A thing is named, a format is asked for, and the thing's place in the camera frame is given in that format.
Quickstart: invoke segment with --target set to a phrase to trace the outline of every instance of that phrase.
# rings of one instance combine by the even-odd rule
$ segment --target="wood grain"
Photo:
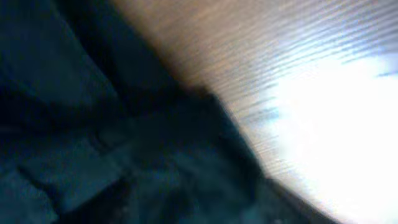
[[[326,205],[284,161],[268,122],[282,77],[398,51],[396,1],[114,0],[185,86],[205,85],[230,110],[264,171],[342,222],[356,216]]]

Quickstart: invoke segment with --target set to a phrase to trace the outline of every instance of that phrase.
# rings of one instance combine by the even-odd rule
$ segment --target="dark cloth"
[[[7,223],[308,222],[107,1],[1,1],[0,91]]]

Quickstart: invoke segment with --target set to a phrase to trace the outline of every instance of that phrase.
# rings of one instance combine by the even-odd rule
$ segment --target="bright light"
[[[398,221],[396,64],[397,55],[347,65],[329,60],[281,79],[275,91],[272,130],[282,158],[319,202],[347,220]]]

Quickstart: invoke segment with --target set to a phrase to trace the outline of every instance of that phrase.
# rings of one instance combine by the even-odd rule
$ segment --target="light wooden table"
[[[185,86],[220,96],[267,175],[341,222],[398,222],[397,1],[114,2]]]

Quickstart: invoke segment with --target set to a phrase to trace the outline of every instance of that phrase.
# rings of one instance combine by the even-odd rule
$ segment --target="dark clothing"
[[[0,223],[306,223],[108,2],[0,2]]]

